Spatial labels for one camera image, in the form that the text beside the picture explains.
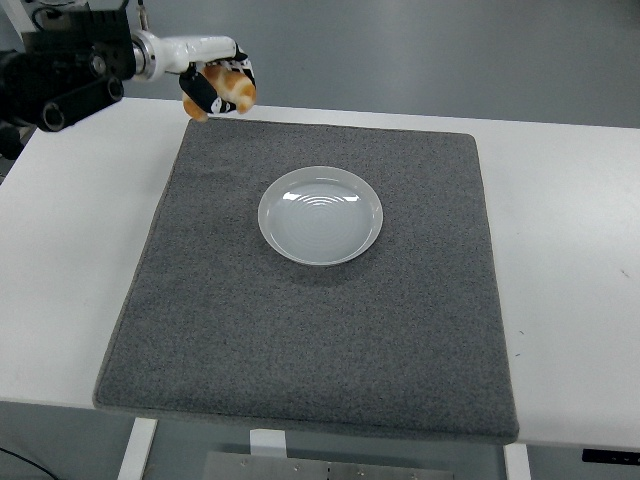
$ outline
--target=floor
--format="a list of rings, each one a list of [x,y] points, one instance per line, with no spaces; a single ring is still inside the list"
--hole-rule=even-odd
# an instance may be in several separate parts
[[[118,3],[90,2],[94,9]],[[637,0],[149,0],[147,8],[158,36],[238,41],[263,105],[640,128]],[[0,45],[20,48],[2,14]],[[180,98],[169,75],[126,82],[125,91]],[[0,174],[10,165],[0,159]],[[115,479],[131,424],[126,416],[0,403],[0,447],[61,478]],[[301,457],[505,478],[499,449],[489,446],[294,433],[288,440]],[[147,478],[201,478],[212,449],[246,453],[248,431],[160,422]],[[583,464],[579,449],[530,447],[529,455],[534,480],[640,476],[638,467]],[[0,454],[0,478],[45,478],[38,473]]]

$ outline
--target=plate rim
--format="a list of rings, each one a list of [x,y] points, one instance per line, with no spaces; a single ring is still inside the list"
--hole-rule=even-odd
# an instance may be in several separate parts
[[[367,239],[365,240],[365,242],[360,245],[360,247],[358,247],[358,249],[356,251],[354,251],[353,253],[347,255],[344,258],[338,259],[338,260],[334,260],[331,262],[311,262],[311,261],[307,261],[298,257],[295,257],[293,255],[291,255],[290,253],[288,253],[286,250],[284,250],[283,248],[280,247],[280,245],[271,238],[271,235],[269,235],[267,233],[267,231],[265,231],[266,226],[264,225],[265,221],[264,219],[267,218],[266,212],[265,212],[265,208],[266,208],[266,203],[267,203],[267,197],[269,195],[270,192],[273,192],[274,190],[276,190],[277,188],[280,188],[281,184],[286,184],[286,179],[288,177],[295,177],[295,176],[299,176],[301,174],[301,172],[305,172],[305,171],[322,171],[322,172],[340,172],[341,175],[346,174],[347,176],[351,176],[353,177],[356,185],[355,187],[353,186],[353,184],[349,183],[348,186],[350,188],[356,188],[356,190],[360,189],[360,188],[364,188],[368,194],[370,194],[373,197],[373,202],[369,201],[367,203],[369,203],[372,206],[372,213],[374,216],[374,229],[372,230],[372,234],[370,234]],[[341,181],[339,179],[336,179],[336,181],[339,184],[344,185],[345,182]],[[297,180],[293,183],[290,183],[289,185],[294,185],[296,183],[300,183],[300,180]],[[383,208],[382,208],[382,202],[380,201],[380,197],[378,196],[378,194],[376,193],[376,191],[373,189],[373,187],[371,187],[371,185],[369,185],[369,183],[367,183],[364,179],[362,179],[360,176],[356,175],[353,172],[350,172],[348,170],[344,170],[342,168],[338,168],[338,167],[332,167],[329,165],[312,165],[312,166],[308,166],[308,167],[302,167],[302,168],[297,168],[295,170],[292,170],[288,173],[285,173],[284,175],[281,175],[280,177],[278,177],[274,182],[272,182],[269,187],[267,187],[267,189],[264,191],[264,193],[262,194],[262,197],[260,198],[260,203],[258,204],[258,226],[260,228],[260,233],[262,233],[263,238],[267,241],[267,243],[269,244],[269,246],[271,248],[273,248],[276,252],[278,252],[280,255],[282,255],[283,257],[287,258],[288,260],[291,260],[293,262],[302,264],[302,265],[307,265],[307,266],[312,266],[312,267],[330,267],[330,266],[334,266],[334,265],[340,265],[342,263],[346,263],[350,260],[353,260],[354,258],[362,255],[364,252],[366,252],[377,240],[378,236],[380,235],[380,232],[382,231],[382,225],[384,223],[384,212],[383,212]]]

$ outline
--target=ceramic plate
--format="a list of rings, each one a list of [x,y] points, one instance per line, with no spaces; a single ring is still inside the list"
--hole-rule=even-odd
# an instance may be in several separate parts
[[[307,167],[280,177],[264,192],[258,223],[269,245],[285,257],[305,265],[337,265],[375,242],[382,205],[357,175]]]

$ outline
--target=held food item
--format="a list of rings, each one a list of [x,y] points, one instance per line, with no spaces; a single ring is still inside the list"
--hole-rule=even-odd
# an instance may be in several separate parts
[[[235,104],[238,113],[248,112],[255,104],[256,87],[245,74],[229,70],[221,65],[206,65],[202,74],[222,100]],[[199,122],[207,121],[207,113],[185,93],[182,95],[182,103],[191,118]]]

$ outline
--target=cable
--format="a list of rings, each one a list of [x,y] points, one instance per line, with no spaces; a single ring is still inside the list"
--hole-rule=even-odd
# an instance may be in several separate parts
[[[31,21],[33,22],[35,27],[41,32],[44,32],[44,28],[42,28],[42,25],[40,25],[40,22],[38,22],[38,14],[40,12],[51,12],[51,13],[62,14],[60,10],[53,7],[38,7],[33,12],[31,12]]]
[[[37,463],[32,462],[31,460],[29,460],[29,459],[27,459],[27,458],[24,458],[23,456],[18,455],[17,453],[12,452],[11,450],[7,450],[7,449],[5,449],[5,448],[0,447],[0,452],[4,452],[4,453],[6,453],[7,455],[12,455],[12,456],[14,456],[14,457],[16,457],[16,458],[18,458],[18,459],[22,460],[23,462],[26,462],[26,463],[28,463],[29,465],[32,465],[32,466],[36,467],[36,468],[37,468],[37,469],[39,469],[39,470],[42,470],[44,473],[46,473],[46,474],[47,474],[47,475],[49,475],[51,478],[53,478],[53,480],[60,480],[58,477],[56,477],[53,473],[51,473],[51,472],[50,472],[49,470],[47,470],[46,468],[41,467],[41,466],[40,466],[40,465],[38,465]]]
[[[138,20],[140,20],[140,28],[142,30],[149,30],[149,16],[147,15],[147,9],[144,7],[143,0],[138,0]]]

